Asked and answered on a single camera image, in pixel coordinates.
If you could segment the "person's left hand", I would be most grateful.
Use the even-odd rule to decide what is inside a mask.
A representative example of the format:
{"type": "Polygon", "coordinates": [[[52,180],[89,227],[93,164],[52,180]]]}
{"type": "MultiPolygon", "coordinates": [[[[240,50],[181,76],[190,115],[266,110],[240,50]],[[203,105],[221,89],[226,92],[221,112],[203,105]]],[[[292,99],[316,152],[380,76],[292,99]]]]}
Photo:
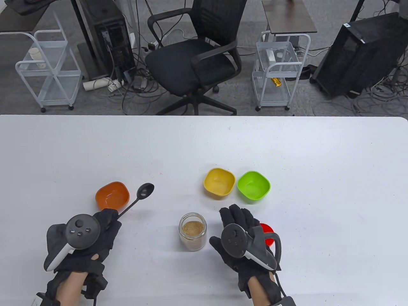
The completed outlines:
{"type": "Polygon", "coordinates": [[[103,209],[94,215],[79,214],[67,223],[51,225],[46,235],[45,271],[103,274],[103,261],[121,228],[118,217],[117,210],[103,209]]]}

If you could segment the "person's right hand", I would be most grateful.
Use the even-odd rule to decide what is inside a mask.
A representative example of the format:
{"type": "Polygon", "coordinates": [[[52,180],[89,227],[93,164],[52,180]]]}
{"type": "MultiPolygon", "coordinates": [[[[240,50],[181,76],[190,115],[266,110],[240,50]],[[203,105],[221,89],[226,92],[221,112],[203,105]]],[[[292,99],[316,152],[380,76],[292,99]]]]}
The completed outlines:
{"type": "Polygon", "coordinates": [[[223,262],[238,274],[241,291],[255,278],[266,287],[275,285],[271,275],[280,271],[281,239],[277,233],[265,233],[260,222],[245,208],[233,204],[221,208],[223,224],[221,237],[212,236],[210,245],[223,262]]]}

